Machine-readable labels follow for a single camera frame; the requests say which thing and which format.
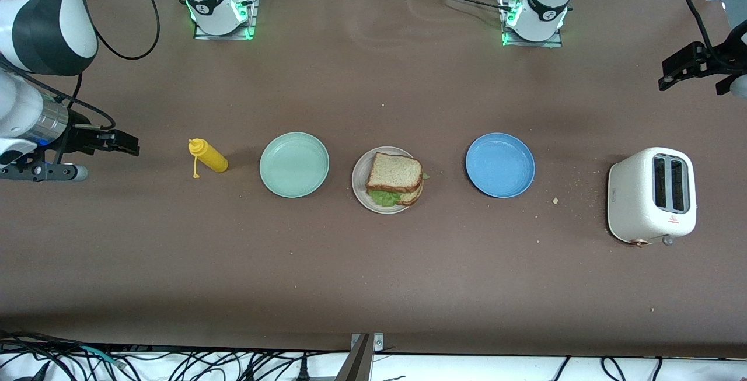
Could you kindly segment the yellow squeeze bottle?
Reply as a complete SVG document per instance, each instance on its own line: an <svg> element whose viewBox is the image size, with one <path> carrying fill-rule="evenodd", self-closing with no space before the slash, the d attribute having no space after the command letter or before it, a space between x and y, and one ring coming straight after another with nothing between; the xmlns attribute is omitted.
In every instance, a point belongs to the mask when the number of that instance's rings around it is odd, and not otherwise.
<svg viewBox="0 0 747 381"><path fill-rule="evenodd" d="M224 173L229 167L229 161L205 139L189 139L189 152L194 158L193 178L198 179L198 162L205 164L216 173Z"/></svg>

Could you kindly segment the green lettuce leaf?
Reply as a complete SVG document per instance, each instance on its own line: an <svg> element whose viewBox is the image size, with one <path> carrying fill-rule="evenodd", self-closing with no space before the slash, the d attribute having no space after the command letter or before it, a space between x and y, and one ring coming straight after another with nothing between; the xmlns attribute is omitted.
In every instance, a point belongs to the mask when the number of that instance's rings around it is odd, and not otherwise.
<svg viewBox="0 0 747 381"><path fill-rule="evenodd" d="M427 173L422 174L422 182L427 181L430 176ZM366 193L370 195L373 202L382 207L394 207L397 200L399 200L400 192L387 191L387 190L372 190L367 189Z"/></svg>

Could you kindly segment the brown bread slice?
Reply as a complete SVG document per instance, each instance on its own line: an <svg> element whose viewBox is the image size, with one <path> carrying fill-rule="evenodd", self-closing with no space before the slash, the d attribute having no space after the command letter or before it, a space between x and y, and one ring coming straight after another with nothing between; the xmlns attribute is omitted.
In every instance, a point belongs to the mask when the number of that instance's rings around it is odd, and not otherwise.
<svg viewBox="0 0 747 381"><path fill-rule="evenodd" d="M419 160L377 152L365 186L367 190L413 193L421 186L423 172Z"/></svg>
<svg viewBox="0 0 747 381"><path fill-rule="evenodd" d="M397 200L396 205L401 205L404 207L408 207L411 205L414 205L414 203L417 202L419 197L421 196L421 193L423 192L424 188L424 182L421 182L416 190L414 190L411 193L400 193L399 200Z"/></svg>

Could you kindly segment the green plate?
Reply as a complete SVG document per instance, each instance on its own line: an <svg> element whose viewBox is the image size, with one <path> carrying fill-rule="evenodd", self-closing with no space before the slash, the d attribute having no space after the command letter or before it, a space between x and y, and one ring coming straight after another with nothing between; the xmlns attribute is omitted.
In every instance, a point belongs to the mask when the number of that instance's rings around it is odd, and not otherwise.
<svg viewBox="0 0 747 381"><path fill-rule="evenodd" d="M325 144L312 134L288 132L272 140L262 152L260 178L267 189L284 198L314 193L329 172Z"/></svg>

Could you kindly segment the blue plate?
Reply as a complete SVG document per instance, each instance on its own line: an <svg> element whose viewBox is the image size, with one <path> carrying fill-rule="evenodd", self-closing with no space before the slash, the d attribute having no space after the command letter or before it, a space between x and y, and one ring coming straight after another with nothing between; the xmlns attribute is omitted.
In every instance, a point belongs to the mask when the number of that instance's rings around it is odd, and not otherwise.
<svg viewBox="0 0 747 381"><path fill-rule="evenodd" d="M536 164L528 146L505 133L484 134L470 144L465 154L470 182L494 198L512 198L533 184Z"/></svg>

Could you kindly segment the beige plate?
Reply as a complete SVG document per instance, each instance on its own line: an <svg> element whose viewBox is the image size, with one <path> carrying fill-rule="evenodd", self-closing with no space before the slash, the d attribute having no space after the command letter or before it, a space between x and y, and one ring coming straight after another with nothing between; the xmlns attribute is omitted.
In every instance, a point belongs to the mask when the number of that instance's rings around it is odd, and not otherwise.
<svg viewBox="0 0 747 381"><path fill-rule="evenodd" d="M366 181L368 181L368 176L371 171L372 163L374 160L374 156L377 152L381 152L384 154L390 154L390 155L403 155L403 156L409 156L411 158L414 158L413 155L409 154L403 149L399 149L394 146L381 146L376 149L372 149L369 152L365 153L360 157L357 164L355 164L352 176L351 176L351 186L353 193L355 197L357 198L358 202L360 202L365 208L368 208L368 210L373 211L377 214L396 214L399 212L402 212L406 210L408 207L398 206L395 205L394 207L382 207L380 205L377 205L370 195L366 193Z"/></svg>

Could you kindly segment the white toaster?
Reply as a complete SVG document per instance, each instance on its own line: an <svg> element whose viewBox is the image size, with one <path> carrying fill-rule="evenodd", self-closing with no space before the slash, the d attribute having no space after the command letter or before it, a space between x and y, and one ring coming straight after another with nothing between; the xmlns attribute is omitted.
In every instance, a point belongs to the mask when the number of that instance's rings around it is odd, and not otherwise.
<svg viewBox="0 0 747 381"><path fill-rule="evenodd" d="M693 232L697 216L693 162L683 152L643 149L609 169L606 221L616 239L670 246Z"/></svg>

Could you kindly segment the grey metal bar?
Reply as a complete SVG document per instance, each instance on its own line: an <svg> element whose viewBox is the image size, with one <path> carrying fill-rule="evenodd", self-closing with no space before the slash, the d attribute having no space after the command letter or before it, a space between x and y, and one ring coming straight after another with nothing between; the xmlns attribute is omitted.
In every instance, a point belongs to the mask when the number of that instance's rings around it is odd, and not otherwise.
<svg viewBox="0 0 747 381"><path fill-rule="evenodd" d="M334 381L370 381L375 335L358 334Z"/></svg>

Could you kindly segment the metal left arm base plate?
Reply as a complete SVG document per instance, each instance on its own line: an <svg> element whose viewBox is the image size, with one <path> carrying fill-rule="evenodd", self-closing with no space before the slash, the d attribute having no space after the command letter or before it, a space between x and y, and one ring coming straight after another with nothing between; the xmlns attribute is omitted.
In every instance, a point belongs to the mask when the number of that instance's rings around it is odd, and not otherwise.
<svg viewBox="0 0 747 381"><path fill-rule="evenodd" d="M520 0L497 0L499 7L507 7L507 11L502 11L500 14L501 19L501 33L502 33L502 45L503 46L523 46L523 47L536 47L536 48L561 48L562 47L562 36L560 28L555 30L552 37L544 41L530 41L525 40L518 34L512 25L516 22L517 17L521 12Z"/></svg>

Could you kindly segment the silver table bracket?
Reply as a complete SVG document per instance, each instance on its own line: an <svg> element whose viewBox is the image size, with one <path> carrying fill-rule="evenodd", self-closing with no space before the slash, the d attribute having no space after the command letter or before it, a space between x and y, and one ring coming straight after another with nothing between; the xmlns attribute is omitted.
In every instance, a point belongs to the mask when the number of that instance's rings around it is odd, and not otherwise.
<svg viewBox="0 0 747 381"><path fill-rule="evenodd" d="M363 333L352 333L350 349L353 349L353 347L355 347L355 344L358 342L358 339L362 335ZM370 337L373 344L373 351L382 352L385 347L384 333L370 333Z"/></svg>

